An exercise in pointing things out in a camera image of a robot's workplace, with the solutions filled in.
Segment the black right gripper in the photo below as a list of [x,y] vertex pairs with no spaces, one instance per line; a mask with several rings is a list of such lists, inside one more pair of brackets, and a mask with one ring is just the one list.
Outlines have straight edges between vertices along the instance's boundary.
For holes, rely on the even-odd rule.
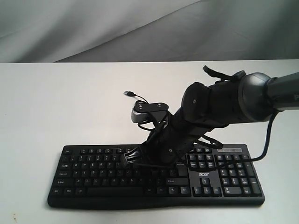
[[155,131],[141,148],[137,146],[121,155],[120,162],[123,167],[142,165],[143,151],[146,163],[171,166],[191,150],[194,137],[188,133],[189,130],[189,123],[183,119],[182,112],[176,112],[169,117],[168,124]]

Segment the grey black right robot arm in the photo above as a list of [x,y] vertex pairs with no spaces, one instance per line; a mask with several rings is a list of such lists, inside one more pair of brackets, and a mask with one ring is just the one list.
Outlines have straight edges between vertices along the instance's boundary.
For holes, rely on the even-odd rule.
[[165,103],[136,101],[132,121],[140,128],[152,123],[153,128],[142,144],[120,157],[123,166],[170,167],[182,161],[194,144],[222,149],[222,143],[207,136],[216,128],[256,122],[272,126],[278,113],[299,107],[298,73],[269,77],[239,71],[229,76],[207,66],[203,70],[216,82],[188,86],[174,114]]

